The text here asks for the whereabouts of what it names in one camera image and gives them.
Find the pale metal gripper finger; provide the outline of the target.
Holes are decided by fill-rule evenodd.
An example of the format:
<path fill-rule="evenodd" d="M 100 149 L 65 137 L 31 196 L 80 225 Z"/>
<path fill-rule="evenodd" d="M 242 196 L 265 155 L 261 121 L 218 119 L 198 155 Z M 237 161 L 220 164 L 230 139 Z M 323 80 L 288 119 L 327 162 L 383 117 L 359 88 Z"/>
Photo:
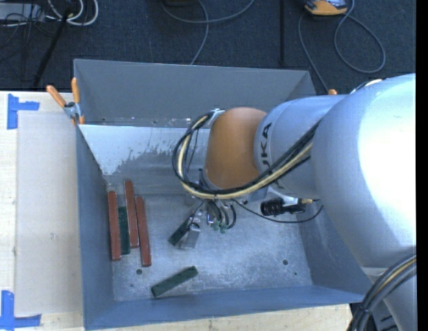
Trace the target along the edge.
<path fill-rule="evenodd" d="M 201 232 L 199 221 L 191 221 L 180 241 L 180 248 L 183 250 L 194 249 Z"/>

